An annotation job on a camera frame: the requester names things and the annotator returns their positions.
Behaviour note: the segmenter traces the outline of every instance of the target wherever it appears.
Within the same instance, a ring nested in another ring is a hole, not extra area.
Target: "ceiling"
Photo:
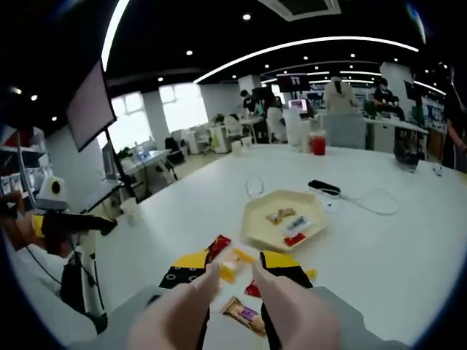
[[[295,6],[304,3],[282,1]],[[15,0],[8,1],[6,9],[2,5],[0,44],[7,54],[0,58],[0,115],[18,126],[38,125],[47,134],[65,125],[64,111],[70,98],[100,58],[116,3]],[[418,5],[428,37],[428,45],[424,45],[402,1],[339,0],[339,6],[340,15],[288,22],[257,0],[130,0],[109,56],[109,94],[192,82],[225,63],[267,47],[341,35],[389,39],[421,51],[373,42],[303,44],[245,60],[201,84],[235,82],[233,75],[261,74],[268,79],[284,70],[307,73],[316,71],[316,65],[320,71],[350,70],[350,64],[353,70],[379,71],[382,62],[394,58],[410,66],[419,81],[429,85],[437,82],[440,89],[447,83],[447,72],[439,65],[446,59],[446,52],[439,48],[443,38],[451,34],[445,29],[449,18],[443,15],[448,9],[435,12],[423,3]],[[251,19],[243,20],[245,14],[250,14]],[[186,55],[188,50],[193,54]],[[11,87],[23,93],[12,93]],[[38,95],[38,99],[31,101],[32,95]],[[51,121],[52,116],[58,117],[56,122]]]

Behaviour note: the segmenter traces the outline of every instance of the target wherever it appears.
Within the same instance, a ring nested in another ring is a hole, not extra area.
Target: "white column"
[[[254,88],[261,87],[261,78],[258,75],[247,75],[246,77],[239,78],[240,91],[246,90],[252,93]]]
[[[414,83],[410,68],[397,63],[384,62],[379,71],[382,77],[387,80],[387,87],[391,90],[394,96],[399,97],[399,104],[406,115],[406,119],[412,116],[412,107],[415,106],[415,101],[407,98],[406,84]]]

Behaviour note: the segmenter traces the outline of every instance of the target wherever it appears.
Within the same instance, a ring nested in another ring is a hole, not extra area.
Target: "beige plate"
[[[279,225],[273,225],[266,219],[266,215],[277,213],[279,209],[293,208],[297,215],[286,217]],[[310,225],[303,234],[306,238],[295,246],[284,243],[284,227],[299,216],[305,216]],[[314,195],[278,190],[262,198],[255,199],[245,206],[242,222],[242,238],[252,243],[264,244],[267,249],[277,252],[289,252],[292,248],[302,244],[308,238],[319,233],[328,225],[326,215],[321,204]]]

